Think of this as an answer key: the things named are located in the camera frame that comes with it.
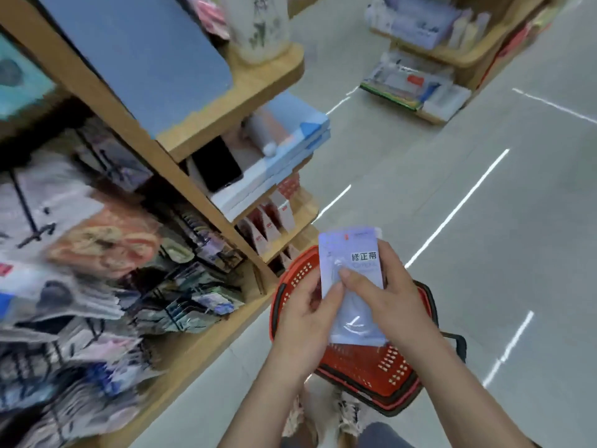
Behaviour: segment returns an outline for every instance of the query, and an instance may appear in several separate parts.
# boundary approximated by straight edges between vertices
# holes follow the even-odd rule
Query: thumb
[[[369,278],[358,272],[344,268],[340,269],[338,274],[344,286],[362,298],[370,308],[378,303],[384,293],[383,289],[375,286]]]
[[[344,285],[341,282],[335,283],[322,299],[319,308],[315,312],[315,317],[328,327],[331,327],[340,305],[342,305],[344,292]]]

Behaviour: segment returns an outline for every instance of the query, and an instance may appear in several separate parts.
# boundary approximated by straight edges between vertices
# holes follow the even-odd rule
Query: hand
[[[324,356],[332,323],[344,298],[344,286],[338,282],[313,310],[311,300],[319,277],[319,268],[312,270],[290,295],[268,358],[283,369],[283,374],[301,384]]]
[[[371,308],[373,320],[403,355],[420,345],[422,334],[439,330],[429,317],[413,279],[390,244],[378,241],[387,288],[379,289],[369,279],[349,269],[340,270],[347,289],[358,294]]]

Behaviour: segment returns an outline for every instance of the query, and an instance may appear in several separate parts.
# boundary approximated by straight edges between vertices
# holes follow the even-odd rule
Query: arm
[[[314,269],[285,305],[267,360],[218,448],[280,446],[292,403],[324,355],[344,296],[342,284],[337,283],[313,311],[310,301],[318,280],[319,270]]]
[[[348,289],[369,304],[380,329],[416,370],[451,445],[532,448],[531,442],[443,339],[392,247],[380,241],[379,250],[388,283],[385,290],[348,269],[340,271],[340,276]]]

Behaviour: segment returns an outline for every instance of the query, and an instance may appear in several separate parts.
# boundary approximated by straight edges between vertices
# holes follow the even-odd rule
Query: red shopping basket
[[[318,265],[319,249],[315,245],[297,257],[280,277],[270,314],[272,340],[285,302],[299,281]],[[437,325],[437,310],[431,291],[423,283],[415,283],[429,316]],[[317,287],[316,292],[319,293],[316,298],[321,298],[321,287]],[[457,353],[465,361],[466,340],[450,333],[444,333],[444,336],[456,341]],[[329,345],[315,373],[386,416],[395,416],[403,411],[423,388],[411,366],[389,343],[380,348]]]

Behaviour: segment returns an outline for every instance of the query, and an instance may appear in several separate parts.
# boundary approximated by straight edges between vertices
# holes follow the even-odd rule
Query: forearm
[[[416,347],[405,355],[428,391],[454,448],[532,448],[438,330],[425,330]]]
[[[253,382],[218,448],[278,448],[302,381],[280,373],[272,354]]]

